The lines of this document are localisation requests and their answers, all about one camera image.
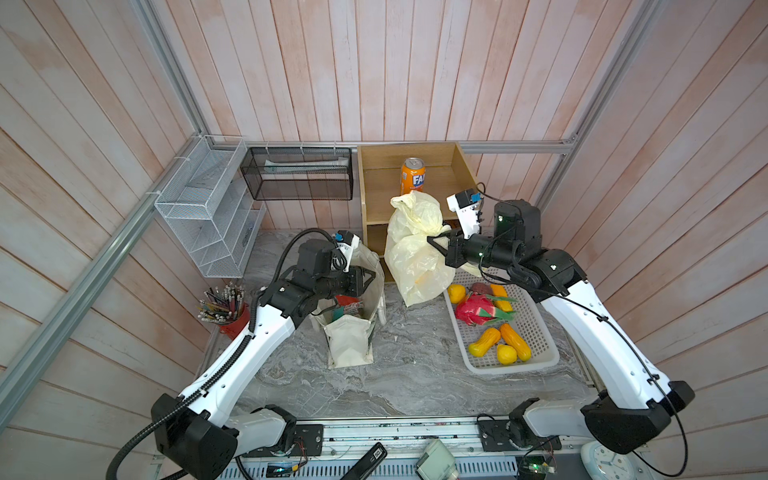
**marble table surface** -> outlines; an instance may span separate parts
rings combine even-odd
[[[246,269],[247,291],[268,283],[295,232],[262,232]],[[293,265],[294,251],[285,266]],[[588,395],[564,330],[543,317],[560,362],[518,375],[480,376],[466,368],[442,296],[405,307],[396,285],[385,286],[386,325],[373,335],[371,365],[328,369],[322,331],[307,320],[266,361],[234,413],[269,403],[301,419],[372,416],[504,415],[532,396],[572,399]]]

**yellow plastic bag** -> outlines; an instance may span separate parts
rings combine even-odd
[[[411,191],[389,201],[395,213],[387,227],[386,261],[406,306],[431,300],[453,281],[455,269],[445,265],[445,258],[427,237],[450,230],[442,224],[440,203],[431,195]],[[447,247],[447,238],[437,239]]]

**toy dragon fruit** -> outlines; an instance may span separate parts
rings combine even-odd
[[[464,301],[457,305],[456,318],[470,326],[485,325],[496,320],[505,322],[511,320],[515,312],[505,312],[496,308],[493,300],[509,300],[509,298],[470,292]]]

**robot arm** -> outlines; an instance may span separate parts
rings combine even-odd
[[[246,415],[230,414],[266,359],[319,300],[361,296],[376,276],[350,265],[359,245],[356,235],[342,230],[333,239],[304,242],[297,264],[276,273],[262,288],[251,306],[250,324],[208,370],[176,399],[163,395],[153,405],[157,449],[193,477],[216,478],[232,458],[254,449],[275,445],[288,452],[293,446],[296,419],[281,408],[268,405]]]
[[[512,424],[518,422],[512,437],[523,443],[518,446],[550,435],[593,436],[626,454],[656,437],[693,400],[693,390],[685,382],[671,382],[640,353],[568,253],[541,247],[538,208],[524,200],[497,203],[493,237],[484,237],[478,233],[478,201],[473,190],[449,197],[462,228],[441,235],[449,238],[447,248],[434,237],[428,238],[430,244],[448,266],[470,261],[481,270],[504,270],[508,279],[491,280],[527,290],[565,328],[606,385],[597,399],[524,402],[511,415]]]

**black cable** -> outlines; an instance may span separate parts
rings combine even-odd
[[[489,414],[487,414],[487,413],[479,413],[479,414],[478,414],[478,415],[475,417],[475,422],[477,422],[477,424],[478,424],[478,429],[480,430],[480,433],[485,433],[486,435],[489,435],[489,436],[490,436],[490,435],[492,435],[492,433],[491,433],[490,431],[488,431],[488,430],[486,430],[485,428],[483,428],[483,425],[480,423],[480,417],[488,417],[488,418],[490,418],[491,420],[493,420],[494,422],[496,421],[496,419],[495,419],[495,418],[493,418],[492,416],[490,416],[490,415],[489,415]]]
[[[283,250],[283,254],[280,256],[280,260],[277,263],[277,267],[275,268],[275,273],[273,274],[273,277],[272,277],[273,282],[276,281],[277,277],[280,275],[280,270],[283,268],[283,262],[288,256],[288,252],[290,251],[291,247],[293,247],[293,245],[296,243],[296,241],[298,241],[299,238],[312,232],[321,233],[329,242],[335,243],[333,237],[331,237],[328,232],[326,232],[325,230],[321,230],[320,228],[307,228],[306,230],[300,231],[288,243],[288,245],[286,245],[285,250]],[[261,296],[261,293],[262,293],[261,291],[258,291],[256,293],[250,305],[250,321],[248,322],[248,330],[251,333],[256,332],[256,312],[257,312],[258,299]],[[164,417],[157,420],[156,422],[152,422],[151,424],[147,425],[139,433],[134,435],[132,439],[128,440],[126,444],[123,445],[123,448],[118,450],[118,453],[114,455],[112,461],[109,463],[109,466],[107,467],[106,479],[118,480],[118,468],[120,467],[120,464],[123,462],[123,460],[125,460],[125,457],[128,456],[128,453],[130,453],[131,450],[135,449],[136,446],[139,443],[141,443],[141,441],[143,441],[145,438],[147,438],[152,432],[159,429],[161,425],[163,425],[165,422],[168,422],[169,420],[179,415],[179,413],[183,412],[183,410],[187,408],[192,402],[200,398],[202,395],[202,392],[207,392],[212,385],[218,382],[221,379],[221,377],[224,376],[224,374],[227,373],[227,371],[237,361],[237,359],[240,358],[240,355],[242,355],[243,351],[245,351],[246,347],[248,347],[248,344],[250,343],[252,338],[253,338],[252,336],[246,335],[242,339],[242,341],[240,341],[240,345],[237,346],[232,356],[203,384],[203,386],[201,386],[199,389],[191,393],[186,399],[182,400],[181,403],[179,403],[175,409],[171,410]],[[179,475],[183,471],[184,470],[180,470],[179,472],[174,473],[172,476]]]
[[[598,320],[600,320],[602,323],[608,324],[609,327],[612,328],[613,331],[616,332],[617,335],[619,335],[619,338],[621,338],[624,341],[624,343],[627,344],[627,346],[629,347],[629,350],[631,350],[631,352],[637,357],[637,361],[640,362],[640,364],[643,366],[643,370],[648,374],[648,379],[651,382],[653,382],[653,384],[656,386],[657,389],[659,389],[659,392],[661,392],[661,395],[664,396],[664,399],[667,400],[667,403],[669,404],[670,408],[672,408],[672,412],[674,413],[674,418],[677,420],[677,425],[680,427],[680,434],[683,437],[683,447],[684,447],[685,453],[684,453],[684,456],[683,456],[683,466],[680,467],[680,471],[677,472],[677,473],[665,473],[665,472],[662,472],[661,470],[658,470],[655,467],[653,467],[650,463],[646,462],[645,458],[641,457],[639,453],[635,452],[634,450],[632,451],[632,453],[634,453],[645,465],[647,465],[648,468],[650,468],[654,472],[658,473],[659,475],[663,475],[665,477],[671,477],[671,478],[675,478],[675,477],[681,476],[683,474],[683,472],[685,472],[685,468],[688,466],[688,439],[685,436],[685,430],[683,429],[683,423],[680,420],[680,416],[677,414],[677,409],[674,408],[674,404],[672,403],[670,398],[667,396],[667,394],[664,392],[664,390],[661,388],[661,386],[659,385],[659,382],[656,381],[656,378],[653,375],[651,375],[650,369],[648,369],[645,366],[645,362],[643,361],[642,357],[640,357],[640,353],[638,353],[637,350],[632,346],[632,343],[627,339],[627,337],[625,337],[619,331],[619,329],[613,323],[611,323],[608,320],[608,317],[603,316],[603,315],[599,315],[594,310],[589,309],[589,308],[587,308],[584,305],[581,305],[579,302],[575,302],[573,300],[567,299],[564,296],[560,296],[560,295],[554,295],[554,296],[556,296],[557,298],[563,299],[563,300],[567,300],[568,302],[571,302],[574,305],[577,305],[577,306],[583,308],[584,310],[587,310],[588,312],[593,313],[598,318]]]
[[[496,238],[499,237],[499,236],[500,235],[497,235],[496,237],[493,237],[491,239],[491,241],[488,243],[488,245],[485,247],[485,250],[483,251],[483,257],[487,256],[488,248],[494,243],[494,240],[496,240]],[[480,274],[482,275],[483,280],[485,280],[486,282],[489,282],[489,283],[495,284],[495,285],[515,285],[515,282],[513,282],[513,281],[508,281],[508,282],[505,281],[503,283],[494,283],[491,280],[488,280],[486,278],[486,273],[483,272],[483,270],[482,270],[482,258],[480,259],[480,262],[478,262],[478,268],[480,269]],[[503,280],[500,277],[497,277],[495,275],[491,275],[491,276],[493,276],[496,279]],[[637,350],[635,350],[635,348],[632,346],[632,343],[624,335],[621,334],[619,329],[616,328],[616,326],[613,323],[608,321],[608,317],[607,316],[601,315],[601,314],[595,312],[593,309],[589,308],[588,306],[581,305],[579,302],[575,302],[575,301],[573,301],[573,300],[571,300],[569,298],[566,298],[566,297],[564,297],[562,295],[553,294],[552,292],[548,292],[547,290],[541,290],[541,289],[538,289],[538,288],[531,288],[531,287],[527,287],[526,290],[529,290],[529,291],[532,290],[532,291],[535,291],[535,292],[543,293],[545,295],[555,296],[555,297],[557,297],[557,298],[559,298],[561,300],[565,300],[566,302],[573,303],[574,305],[579,306],[580,308],[582,308],[584,310],[587,310],[589,313],[592,313],[593,315],[595,315],[598,318],[598,320],[600,322],[607,323],[616,332],[616,334],[619,335],[619,338],[621,338],[624,341],[624,343],[627,344],[627,346],[629,347],[629,350],[637,357],[637,361],[640,362],[640,364],[643,367],[645,367],[645,362],[642,360],[642,358],[640,357],[640,354],[637,352]],[[650,381],[653,382],[653,384],[656,386],[656,388],[659,390],[659,392],[661,392],[661,395],[664,396],[664,399],[667,400],[667,403],[669,404],[670,408],[672,408],[672,412],[674,413],[674,418],[675,418],[675,420],[677,420],[677,425],[680,427],[680,434],[683,437],[683,446],[684,446],[683,466],[680,468],[680,471],[677,472],[677,473],[673,473],[673,474],[665,473],[665,472],[662,472],[661,470],[656,469],[650,463],[646,462],[645,458],[641,457],[639,453],[635,452],[634,450],[632,451],[632,453],[634,453],[645,465],[647,465],[648,468],[650,468],[654,472],[656,472],[656,473],[658,473],[660,475],[663,475],[665,477],[671,477],[671,478],[679,477],[679,476],[681,476],[683,474],[683,472],[685,472],[685,468],[688,466],[688,439],[685,436],[685,430],[683,428],[683,423],[680,420],[680,416],[677,414],[677,409],[674,408],[674,405],[672,404],[672,401],[669,399],[667,394],[664,392],[664,389],[661,388],[661,386],[656,381],[654,376],[650,374],[650,370],[649,369],[645,369],[645,371],[648,373],[648,378],[650,379]]]
[[[261,292],[258,292],[256,296],[254,297],[253,302],[250,306],[250,321],[248,323],[248,330],[252,333],[255,333],[256,328],[256,305],[258,304],[258,297],[261,295]],[[134,435],[134,437],[126,442],[125,445],[123,445],[123,448],[118,450],[118,453],[115,454],[112,461],[109,463],[109,466],[107,467],[107,474],[106,479],[107,480],[117,480],[118,478],[118,468],[120,467],[120,464],[125,460],[125,457],[128,456],[128,453],[131,452],[134,448],[136,448],[136,445],[141,443],[142,440],[147,438],[152,432],[159,429],[161,425],[163,425],[165,422],[168,422],[169,420],[173,419],[178,415],[179,413],[183,412],[185,408],[187,408],[192,402],[200,398],[203,391],[207,391],[210,389],[212,385],[214,385],[216,382],[218,382],[222,376],[224,376],[225,373],[232,367],[232,365],[237,361],[237,359],[240,358],[240,355],[243,354],[243,351],[245,351],[246,347],[248,347],[248,343],[250,343],[251,339],[253,337],[250,335],[247,335],[243,338],[242,341],[240,341],[240,345],[237,346],[232,356],[201,386],[199,389],[195,390],[193,393],[191,393],[186,399],[184,399],[181,403],[179,403],[175,409],[171,410],[168,414],[166,414],[163,418],[157,420],[156,422],[153,422],[146,427],[144,427],[139,433]]]
[[[277,261],[277,268],[275,268],[275,273],[272,275],[272,282],[275,282],[277,280],[277,277],[280,276],[280,271],[283,269],[283,262],[285,262],[286,257],[288,257],[288,252],[290,252],[291,247],[299,240],[299,238],[303,237],[304,235],[307,235],[309,233],[320,233],[323,235],[329,242],[336,243],[336,241],[331,237],[330,233],[326,232],[323,229],[320,228],[307,228],[306,230],[301,230],[299,233],[296,234],[294,238],[291,239],[290,242],[288,242],[288,245],[286,245],[285,250],[283,250],[283,254],[280,255],[280,260]]]
[[[525,460],[525,457],[529,456],[529,455],[531,454],[531,452],[533,452],[535,449],[538,449],[538,448],[540,448],[540,447],[543,447],[544,445],[547,445],[549,442],[551,442],[552,440],[556,439],[557,437],[558,437],[557,435],[553,435],[553,436],[551,436],[551,437],[547,437],[547,439],[546,439],[546,440],[544,440],[542,443],[539,443],[539,444],[538,444],[538,445],[536,445],[535,447],[531,447],[531,449],[529,449],[529,450],[528,450],[528,451],[525,453],[525,455],[523,455],[523,458],[520,458],[520,462],[522,462],[523,460]]]
[[[616,334],[619,335],[619,337],[624,341],[624,343],[627,344],[629,349],[632,350],[632,353],[634,353],[634,355],[637,357],[637,361],[640,362],[640,364],[643,367],[645,367],[645,363],[643,363],[643,360],[640,357],[640,354],[637,353],[637,351],[634,348],[632,348],[632,344],[629,342],[629,340],[627,340],[627,338],[624,335],[621,334],[619,329],[616,328],[616,326],[613,323],[608,322],[607,320],[605,320],[604,323],[607,323],[616,332]],[[656,381],[656,377],[654,377],[653,375],[650,374],[650,370],[648,368],[646,368],[645,371],[648,372],[648,378],[651,380],[651,382],[654,383],[656,388],[659,389],[659,392],[661,392],[661,395],[664,396],[664,399],[667,400],[667,403],[669,404],[670,408],[672,408],[672,412],[674,412],[674,418],[677,420],[677,425],[680,427],[680,434],[683,437],[683,447],[684,447],[684,451],[685,451],[684,456],[683,456],[683,466],[680,467],[680,471],[677,472],[677,473],[673,473],[673,474],[664,473],[661,470],[657,470],[650,463],[646,462],[645,458],[641,457],[639,453],[635,452],[634,450],[632,450],[632,453],[634,453],[640,460],[642,460],[643,463],[648,466],[648,468],[650,468],[654,472],[658,473],[659,475],[663,475],[665,477],[672,477],[672,478],[679,477],[679,476],[681,476],[683,474],[683,472],[685,472],[685,468],[688,466],[688,439],[685,436],[685,430],[683,429],[683,423],[680,421],[680,416],[677,414],[677,409],[674,408],[674,405],[672,404],[672,401],[667,396],[667,394],[664,392],[664,390],[662,390],[662,388],[659,385],[659,383]]]
[[[241,456],[242,455],[238,455],[237,457],[235,457],[235,463],[237,463],[237,469],[240,470],[240,474],[243,476],[243,478],[245,478],[245,480],[253,480],[253,477],[250,476],[248,471],[243,466],[243,461],[240,460]]]
[[[170,474],[170,475],[168,475],[167,477],[163,477],[163,478],[161,478],[160,480],[178,480],[179,478],[181,478],[181,477],[186,477],[187,475],[188,475],[188,474],[187,474],[187,471],[186,471],[186,470],[184,470],[184,469],[182,468],[182,469],[181,469],[181,470],[179,470],[178,472],[176,472],[176,473],[171,473],[171,474]]]
[[[339,305],[339,301],[338,301],[338,300],[336,299],[336,297],[334,296],[334,297],[333,297],[333,305],[331,305],[331,306],[328,306],[328,307],[326,307],[326,308],[324,308],[324,309],[320,310],[318,313],[313,313],[313,315],[314,315],[314,316],[321,316],[321,315],[323,315],[325,312],[328,312],[329,310],[333,310],[333,309],[335,309],[336,307],[339,307],[339,306],[340,306],[340,305]]]
[[[488,197],[488,198],[490,198],[491,200],[496,200],[497,202],[499,202],[499,203],[502,203],[502,204],[507,204],[507,205],[509,205],[509,206],[511,206],[511,207],[516,207],[516,205],[514,205],[513,203],[511,203],[511,202],[509,202],[509,201],[507,201],[507,200],[501,200],[501,199],[498,199],[498,198],[496,198],[496,197],[491,197],[490,195],[488,195],[488,194],[485,192],[485,183],[483,183],[483,182],[478,182],[477,184],[475,184],[475,186],[477,187],[478,191],[479,191],[481,194],[483,194],[483,196],[484,196],[484,197]]]
[[[336,248],[333,251],[333,268],[338,271],[343,271],[346,268],[346,257],[340,248]]]

